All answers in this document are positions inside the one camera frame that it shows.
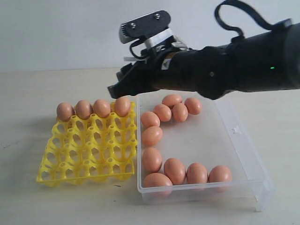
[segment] screw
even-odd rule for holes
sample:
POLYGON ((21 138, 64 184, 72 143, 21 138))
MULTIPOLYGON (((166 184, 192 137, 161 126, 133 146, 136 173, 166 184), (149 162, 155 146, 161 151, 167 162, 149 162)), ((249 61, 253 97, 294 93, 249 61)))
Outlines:
POLYGON ((156 14, 154 15, 154 18, 157 19, 157 20, 159 20, 160 14, 156 13, 156 14))
POLYGON ((134 29, 134 28, 136 27, 136 24, 135 24, 134 22, 132 22, 132 23, 130 24, 130 27, 131 27, 132 29, 134 29))

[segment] table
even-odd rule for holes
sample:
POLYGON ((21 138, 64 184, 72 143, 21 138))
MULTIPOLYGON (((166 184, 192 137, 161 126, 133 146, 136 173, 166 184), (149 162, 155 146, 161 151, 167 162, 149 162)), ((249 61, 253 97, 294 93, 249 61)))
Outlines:
POLYGON ((276 186, 265 212, 200 202, 144 205, 136 176, 105 185, 37 184, 57 104, 108 98, 117 71, 0 74, 0 224, 299 224, 300 90, 228 95, 276 186))

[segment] white wall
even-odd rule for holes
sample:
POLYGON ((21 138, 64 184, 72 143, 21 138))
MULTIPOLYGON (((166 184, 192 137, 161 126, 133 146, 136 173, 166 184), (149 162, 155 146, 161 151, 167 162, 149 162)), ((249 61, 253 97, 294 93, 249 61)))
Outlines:
MULTIPOLYGON (((124 65, 128 46, 119 25, 164 9, 170 27, 192 48, 227 44, 233 32, 213 17, 221 0, 0 0, 0 72, 108 68, 124 65)), ((247 0, 266 20, 300 22, 297 0, 247 0)), ((223 18, 247 36, 263 32, 245 13, 223 7, 223 18)))

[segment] brown egg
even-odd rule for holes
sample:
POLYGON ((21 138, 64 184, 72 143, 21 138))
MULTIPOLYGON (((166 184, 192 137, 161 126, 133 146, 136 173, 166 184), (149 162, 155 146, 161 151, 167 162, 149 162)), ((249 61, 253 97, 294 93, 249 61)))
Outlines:
POLYGON ((156 145, 163 136, 163 130, 160 127, 149 127, 142 133, 142 142, 146 146, 156 145))
POLYGON ((171 95, 167 95, 166 97, 164 97, 164 99, 162 100, 161 103, 172 109, 174 105, 181 103, 181 102, 182 102, 182 97, 180 95, 171 94, 171 95))
POLYGON ((146 128, 152 126, 159 127, 160 125, 159 117, 154 112, 150 112, 150 111, 144 112, 141 115, 141 122, 146 128))
POLYGON ((75 115, 75 110, 70 103, 62 102, 57 106, 56 113, 58 119, 66 122, 69 121, 73 115, 75 115))
MULTIPOLYGON (((161 174, 161 173, 150 173, 147 175, 143 181, 143 187, 144 188, 150 188, 150 187, 162 187, 162 186, 172 186, 171 180, 161 174)), ((166 197, 171 193, 170 191, 162 191, 155 193, 155 195, 161 196, 161 197, 166 197)))
POLYGON ((202 105, 201 102, 195 97, 188 97, 184 102, 187 110, 192 115, 198 115, 201 113, 202 105))
POLYGON ((94 107, 95 114, 97 114, 101 118, 108 117, 112 111, 111 105, 109 104, 109 102, 107 102, 103 99, 96 100, 93 107, 94 107))
POLYGON ((161 165, 163 163, 163 159, 161 154, 156 148, 149 147, 142 154, 142 164, 146 171, 150 173, 157 173, 161 165))
POLYGON ((178 103, 174 105, 172 109, 174 120, 177 122, 184 122, 187 120, 188 117, 188 109, 183 103, 178 103))
MULTIPOLYGON (((226 181, 232 181, 233 176, 230 169, 227 166, 217 165, 211 170, 208 180, 209 183, 226 182, 226 181)), ((217 187, 215 188, 215 191, 222 193, 225 192, 227 189, 228 187, 217 187)))
POLYGON ((75 107, 77 116, 82 120, 87 120, 90 115, 94 112, 93 106, 89 101, 80 100, 75 107))
POLYGON ((208 173, 201 163, 192 163, 187 169, 188 184, 203 184, 208 182, 208 173))
POLYGON ((158 104, 154 107, 153 112, 159 117, 160 121, 167 122, 172 117, 170 108, 164 104, 158 104))
POLYGON ((176 158, 170 158, 165 162, 164 172, 175 185, 183 184, 186 179, 186 169, 184 164, 176 158))
POLYGON ((131 103, 129 98, 120 97, 114 103, 114 110, 120 116, 126 116, 130 111, 131 103))

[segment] egg tray cup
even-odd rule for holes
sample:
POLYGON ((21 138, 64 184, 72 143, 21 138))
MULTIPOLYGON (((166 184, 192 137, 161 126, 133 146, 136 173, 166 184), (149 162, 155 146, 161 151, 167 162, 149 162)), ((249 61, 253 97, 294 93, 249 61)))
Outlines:
POLYGON ((92 114, 87 120, 75 115, 67 122, 57 120, 36 181, 56 187, 63 181, 78 185, 85 180, 104 182, 108 177, 129 179, 135 173, 135 118, 135 102, 131 102, 125 117, 111 112, 107 118, 92 114))

